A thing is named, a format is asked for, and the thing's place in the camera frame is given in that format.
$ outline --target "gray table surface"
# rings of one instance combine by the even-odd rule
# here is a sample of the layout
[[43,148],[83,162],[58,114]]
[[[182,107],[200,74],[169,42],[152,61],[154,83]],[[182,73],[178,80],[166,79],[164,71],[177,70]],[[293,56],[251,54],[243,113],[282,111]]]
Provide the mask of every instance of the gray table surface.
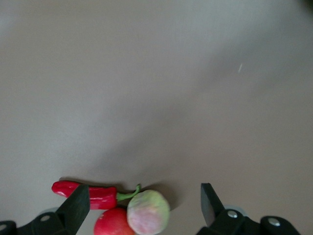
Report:
[[193,235],[210,182],[311,235],[312,89],[299,0],[2,0],[0,220],[59,206],[67,177],[156,188],[173,208],[162,234]]

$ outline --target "pepper stem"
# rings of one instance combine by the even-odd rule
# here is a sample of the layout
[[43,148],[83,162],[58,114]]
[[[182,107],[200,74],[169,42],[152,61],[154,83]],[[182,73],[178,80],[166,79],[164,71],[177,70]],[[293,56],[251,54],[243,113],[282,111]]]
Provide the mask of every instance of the pepper stem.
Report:
[[123,201],[123,200],[125,200],[125,199],[132,198],[132,197],[134,197],[137,193],[139,193],[140,190],[141,190],[141,185],[138,184],[138,185],[136,186],[136,191],[133,192],[133,193],[122,194],[122,193],[119,193],[119,192],[118,192],[118,193],[116,194],[116,200],[119,202],[119,201]]

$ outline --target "tomato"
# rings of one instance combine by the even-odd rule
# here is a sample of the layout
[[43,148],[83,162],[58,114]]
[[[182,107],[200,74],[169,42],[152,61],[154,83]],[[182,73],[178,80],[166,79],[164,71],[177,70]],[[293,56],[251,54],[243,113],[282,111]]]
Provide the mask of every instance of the tomato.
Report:
[[126,210],[123,208],[113,208],[100,215],[94,225],[93,234],[135,235],[128,225]]

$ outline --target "red chili pepper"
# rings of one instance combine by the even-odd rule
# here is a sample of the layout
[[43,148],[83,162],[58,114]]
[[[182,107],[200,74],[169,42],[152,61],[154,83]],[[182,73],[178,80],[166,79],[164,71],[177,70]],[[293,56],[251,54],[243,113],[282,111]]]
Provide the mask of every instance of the red chili pepper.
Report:
[[[80,183],[68,180],[55,182],[51,189],[54,193],[68,198]],[[117,206],[117,202],[134,197],[141,190],[137,185],[136,191],[130,194],[117,192],[115,187],[92,187],[89,186],[90,209],[91,210],[108,210]]]

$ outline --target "metal screw head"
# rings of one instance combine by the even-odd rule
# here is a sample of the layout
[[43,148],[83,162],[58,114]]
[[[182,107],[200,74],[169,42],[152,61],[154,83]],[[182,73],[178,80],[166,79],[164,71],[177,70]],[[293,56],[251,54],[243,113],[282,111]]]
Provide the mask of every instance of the metal screw head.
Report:
[[6,224],[1,224],[1,225],[0,225],[0,231],[5,230],[6,227],[7,227]]
[[276,227],[280,226],[279,221],[278,221],[277,219],[275,219],[275,218],[269,218],[269,219],[268,219],[268,222],[269,222],[271,225],[273,225],[273,226],[276,226]]
[[238,217],[238,215],[235,211],[228,211],[227,214],[231,218],[237,218]]
[[47,221],[49,219],[50,219],[50,215],[45,215],[45,216],[41,217],[40,221],[44,222],[44,221]]

